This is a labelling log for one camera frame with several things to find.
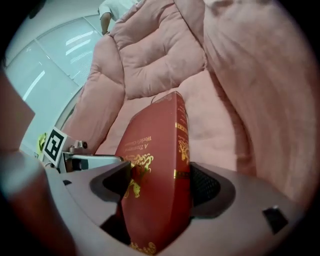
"white wall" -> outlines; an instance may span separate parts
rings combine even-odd
[[[43,9],[33,18],[27,18],[13,37],[7,52],[6,63],[33,39],[48,30],[80,17],[97,15],[103,0],[47,0]]]

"white shirt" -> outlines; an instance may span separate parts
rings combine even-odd
[[[114,21],[120,19],[129,9],[141,0],[105,0],[99,6],[100,19],[103,14],[110,13]]]

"pink cushion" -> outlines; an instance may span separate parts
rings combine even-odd
[[[205,3],[208,63],[247,128],[256,175],[308,205],[320,167],[320,79],[308,44],[273,1]]]
[[[90,75],[62,129],[74,139],[87,142],[92,153],[105,139],[123,105],[123,79],[115,41],[105,35],[95,46]]]
[[[132,8],[111,36],[120,52],[128,99],[178,87],[206,65],[203,49],[173,0],[148,0]]]
[[[113,155],[131,118],[172,91],[184,99],[188,116],[190,160],[254,175],[255,168],[242,121],[207,70],[186,79],[178,88],[153,97],[126,100],[97,155]]]
[[[114,155],[131,118],[151,104],[154,97],[126,100],[114,121],[105,141],[96,151],[96,155]]]

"book spine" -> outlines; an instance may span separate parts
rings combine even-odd
[[[176,169],[173,173],[174,211],[176,212],[172,224],[177,224],[177,230],[184,230],[189,223],[189,211],[191,206],[190,195],[190,155],[188,121],[185,103],[182,97],[177,95],[176,108]]]

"black rectangular slot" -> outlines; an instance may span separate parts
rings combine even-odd
[[[265,209],[262,211],[262,213],[271,227],[274,235],[288,224],[288,220],[277,206]]]

